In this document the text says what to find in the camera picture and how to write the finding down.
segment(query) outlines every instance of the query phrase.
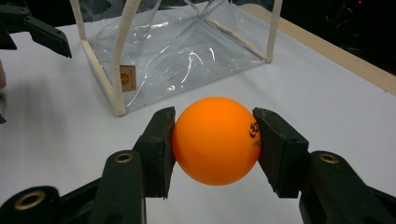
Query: orange ping pong ball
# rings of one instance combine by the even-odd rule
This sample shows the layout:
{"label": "orange ping pong ball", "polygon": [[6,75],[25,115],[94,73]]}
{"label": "orange ping pong ball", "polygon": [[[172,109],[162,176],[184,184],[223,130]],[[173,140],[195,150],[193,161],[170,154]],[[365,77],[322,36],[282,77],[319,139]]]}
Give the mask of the orange ping pong ball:
{"label": "orange ping pong ball", "polygon": [[198,182],[231,184],[256,163],[262,140],[253,115],[225,97],[208,97],[188,106],[172,134],[181,169]]}

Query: black plastic bracket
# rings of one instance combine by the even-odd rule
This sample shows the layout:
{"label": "black plastic bracket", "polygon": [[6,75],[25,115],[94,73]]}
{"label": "black plastic bracket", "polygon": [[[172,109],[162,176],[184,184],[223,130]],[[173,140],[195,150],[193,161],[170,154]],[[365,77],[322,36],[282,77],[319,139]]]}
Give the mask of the black plastic bracket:
{"label": "black plastic bracket", "polygon": [[9,32],[24,31],[29,32],[37,44],[67,58],[72,57],[66,35],[33,17],[26,4],[20,2],[14,5],[0,4],[0,49],[17,49]]}

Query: white tabletop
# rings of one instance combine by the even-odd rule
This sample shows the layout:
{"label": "white tabletop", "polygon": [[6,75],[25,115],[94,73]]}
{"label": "white tabletop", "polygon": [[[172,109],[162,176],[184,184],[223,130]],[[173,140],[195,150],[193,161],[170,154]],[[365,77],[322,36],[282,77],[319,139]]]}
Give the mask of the white tabletop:
{"label": "white tabletop", "polygon": [[[61,28],[72,59],[28,33],[0,50],[7,74],[7,123],[0,125],[0,203],[49,185],[61,195],[101,176],[106,158],[130,149],[159,109],[177,116],[206,96],[235,99],[282,116],[310,151],[344,157],[363,181],[396,195],[396,97],[278,33],[275,59],[116,117],[90,70],[76,26]],[[210,187],[175,166],[169,199],[147,199],[148,223],[302,223],[297,199],[278,199],[259,164],[240,181]]]}

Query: metal screw hole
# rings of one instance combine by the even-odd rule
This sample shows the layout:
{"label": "metal screw hole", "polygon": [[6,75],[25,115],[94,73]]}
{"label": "metal screw hole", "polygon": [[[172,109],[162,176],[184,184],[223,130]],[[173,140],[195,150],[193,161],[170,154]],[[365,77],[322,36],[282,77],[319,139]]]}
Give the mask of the metal screw hole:
{"label": "metal screw hole", "polygon": [[319,155],[320,159],[331,164],[336,164],[339,162],[338,158],[336,158],[334,155],[327,154],[327,153],[322,153]]}
{"label": "metal screw hole", "polygon": [[125,163],[125,162],[128,162],[128,161],[131,161],[132,157],[133,156],[130,153],[122,153],[122,154],[120,154],[120,155],[118,155],[116,157],[115,161],[118,162],[118,163]]}
{"label": "metal screw hole", "polygon": [[15,209],[20,211],[30,209],[43,202],[45,198],[46,198],[46,193],[44,191],[36,190],[20,197],[15,202],[14,207]]}

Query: clear plastic bag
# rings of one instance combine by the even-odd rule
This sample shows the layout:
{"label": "clear plastic bag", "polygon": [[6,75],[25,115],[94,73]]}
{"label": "clear plastic bag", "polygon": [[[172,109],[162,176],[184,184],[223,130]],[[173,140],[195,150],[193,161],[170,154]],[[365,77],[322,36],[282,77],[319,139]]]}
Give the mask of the clear plastic bag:
{"label": "clear plastic bag", "polygon": [[[272,19],[264,21],[225,0],[71,3],[92,69],[119,116],[271,62],[281,5],[267,8]],[[127,79],[123,66],[133,67]],[[134,87],[126,91],[127,81]]]}

